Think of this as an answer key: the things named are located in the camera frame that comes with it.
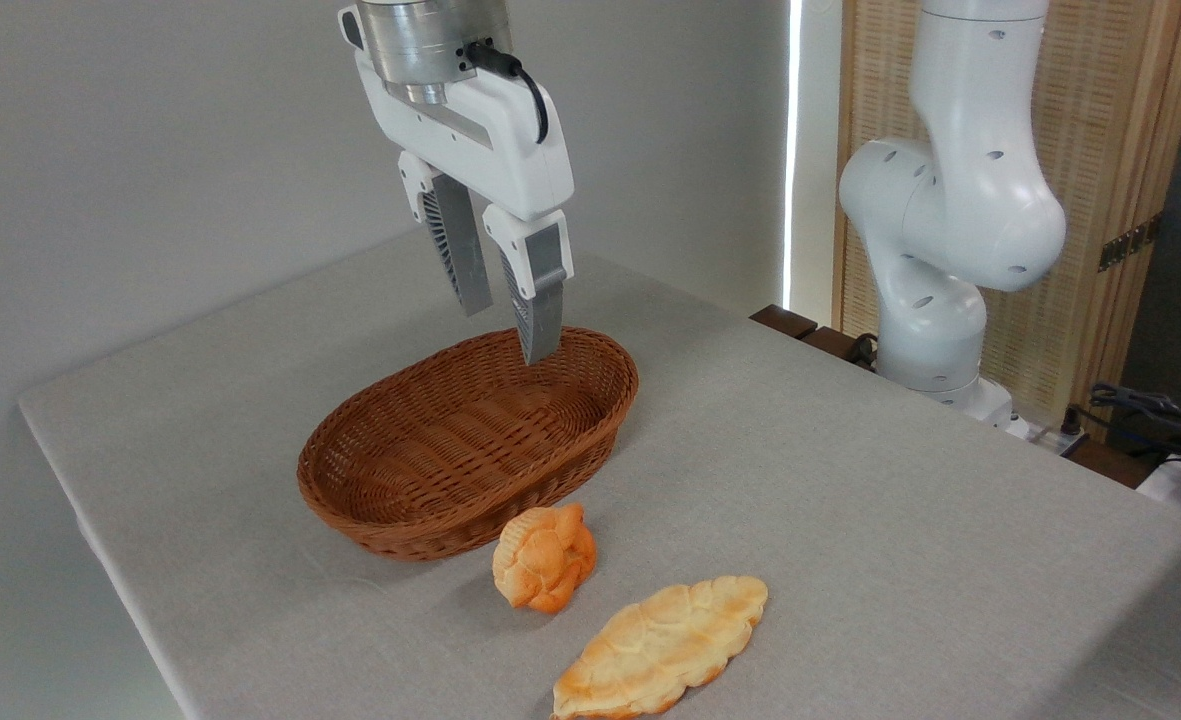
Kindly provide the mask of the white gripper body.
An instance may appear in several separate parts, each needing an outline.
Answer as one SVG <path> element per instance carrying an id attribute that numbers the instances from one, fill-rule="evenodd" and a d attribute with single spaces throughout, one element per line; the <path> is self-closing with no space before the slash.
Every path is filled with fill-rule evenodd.
<path id="1" fill-rule="evenodd" d="M 520 220 L 570 199 L 557 111 L 517 67 L 505 5 L 353 4 L 338 22 L 394 145 Z"/>

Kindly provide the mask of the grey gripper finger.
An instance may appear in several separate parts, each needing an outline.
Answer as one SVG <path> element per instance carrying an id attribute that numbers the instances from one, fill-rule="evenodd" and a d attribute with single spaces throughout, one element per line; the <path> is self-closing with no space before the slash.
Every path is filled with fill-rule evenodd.
<path id="1" fill-rule="evenodd" d="M 526 222 L 489 207 L 482 220 L 502 256 L 523 360 L 540 364 L 561 342 L 563 283 L 575 275 L 565 212 Z"/>
<path id="2" fill-rule="evenodd" d="M 492 297 L 468 188 L 407 150 L 398 166 L 413 218 L 428 228 L 462 310 L 472 316 L 488 309 Z"/>

